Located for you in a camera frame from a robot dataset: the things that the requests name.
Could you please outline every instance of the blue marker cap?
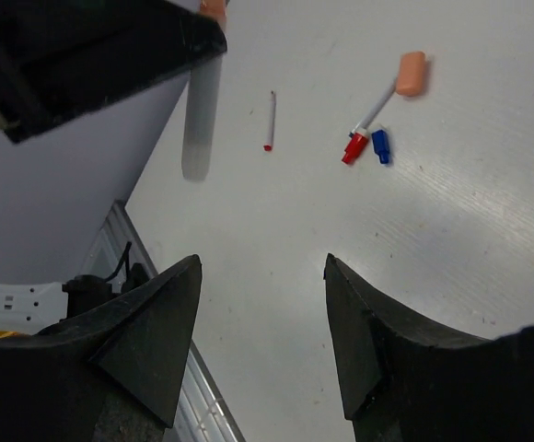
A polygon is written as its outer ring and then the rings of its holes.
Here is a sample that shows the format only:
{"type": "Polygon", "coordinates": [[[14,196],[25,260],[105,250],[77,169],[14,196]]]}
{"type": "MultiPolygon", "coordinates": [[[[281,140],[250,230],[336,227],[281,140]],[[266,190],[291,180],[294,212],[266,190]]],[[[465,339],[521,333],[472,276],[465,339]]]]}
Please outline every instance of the blue marker cap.
{"type": "Polygon", "coordinates": [[[374,152],[379,157],[381,164],[389,164],[391,153],[389,151],[388,134],[383,127],[377,125],[371,131],[371,141],[374,144],[374,152]]]}

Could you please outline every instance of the black cable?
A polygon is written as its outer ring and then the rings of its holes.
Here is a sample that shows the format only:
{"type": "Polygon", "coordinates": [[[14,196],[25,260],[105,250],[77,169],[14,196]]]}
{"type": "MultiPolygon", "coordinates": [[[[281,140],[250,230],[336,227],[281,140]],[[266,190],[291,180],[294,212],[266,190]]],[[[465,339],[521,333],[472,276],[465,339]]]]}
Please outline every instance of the black cable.
{"type": "Polygon", "coordinates": [[[120,270],[122,269],[122,266],[126,264],[126,279],[128,279],[128,276],[130,275],[130,248],[132,247],[132,242],[128,241],[126,243],[126,247],[123,250],[122,256],[120,257],[120,260],[118,261],[118,265],[116,266],[116,270],[113,271],[113,273],[105,278],[103,280],[104,283],[108,283],[113,278],[115,278],[120,270]]]}

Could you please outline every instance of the white pen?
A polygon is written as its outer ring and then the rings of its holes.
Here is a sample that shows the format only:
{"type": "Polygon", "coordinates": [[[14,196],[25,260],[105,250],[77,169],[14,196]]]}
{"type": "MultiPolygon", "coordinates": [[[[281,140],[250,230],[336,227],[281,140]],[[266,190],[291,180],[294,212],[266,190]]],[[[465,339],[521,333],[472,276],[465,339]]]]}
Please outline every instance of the white pen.
{"type": "Polygon", "coordinates": [[[384,91],[384,95],[381,96],[381,99],[376,103],[376,105],[366,114],[365,117],[363,117],[358,124],[355,125],[353,130],[349,133],[349,136],[352,137],[354,133],[359,129],[360,127],[363,127],[364,129],[367,129],[367,127],[374,121],[374,119],[377,117],[377,115],[380,113],[382,109],[384,109],[384,106],[386,106],[386,103],[388,100],[394,95],[394,91],[396,90],[396,78],[392,80],[392,83],[389,85],[388,89],[384,91]]]}
{"type": "Polygon", "coordinates": [[[267,133],[267,142],[263,145],[265,152],[271,152],[273,150],[273,139],[275,137],[275,105],[277,97],[275,92],[271,91],[271,110],[269,112],[269,132],[267,133]]]}

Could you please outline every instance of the white tabletop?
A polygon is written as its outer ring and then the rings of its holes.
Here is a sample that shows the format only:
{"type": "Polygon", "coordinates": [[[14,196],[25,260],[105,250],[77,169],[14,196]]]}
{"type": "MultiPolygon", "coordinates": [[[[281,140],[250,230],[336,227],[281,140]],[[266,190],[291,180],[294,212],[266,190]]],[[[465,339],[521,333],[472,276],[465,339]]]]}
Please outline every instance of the white tabletop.
{"type": "Polygon", "coordinates": [[[465,332],[534,324],[534,1],[233,1],[227,36],[206,180],[181,175],[184,94],[127,210],[159,270],[201,256],[193,339],[248,441],[351,441],[328,252],[465,332]],[[393,167],[371,147],[345,166],[347,132],[415,50],[434,60],[427,95],[377,119],[393,167]]]}

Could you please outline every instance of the gray wall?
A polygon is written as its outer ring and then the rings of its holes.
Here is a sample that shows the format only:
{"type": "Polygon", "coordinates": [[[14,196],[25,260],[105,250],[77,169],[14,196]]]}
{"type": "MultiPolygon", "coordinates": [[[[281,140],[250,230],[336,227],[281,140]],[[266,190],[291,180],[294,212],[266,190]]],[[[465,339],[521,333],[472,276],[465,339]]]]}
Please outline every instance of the gray wall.
{"type": "Polygon", "coordinates": [[[170,80],[21,145],[0,134],[0,283],[76,275],[111,204],[132,191],[185,82],[170,80]]]}

